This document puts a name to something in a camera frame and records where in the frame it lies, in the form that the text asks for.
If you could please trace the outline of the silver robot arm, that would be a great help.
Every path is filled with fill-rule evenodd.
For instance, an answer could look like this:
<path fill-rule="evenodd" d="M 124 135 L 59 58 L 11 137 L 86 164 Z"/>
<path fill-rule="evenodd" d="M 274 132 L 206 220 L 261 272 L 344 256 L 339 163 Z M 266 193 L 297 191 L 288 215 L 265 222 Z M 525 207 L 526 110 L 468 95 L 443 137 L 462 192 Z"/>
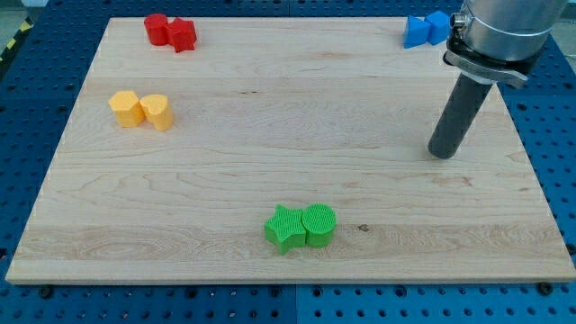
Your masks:
<path fill-rule="evenodd" d="M 567 0 L 463 0 L 450 17 L 446 64 L 480 84 L 528 80 Z"/>

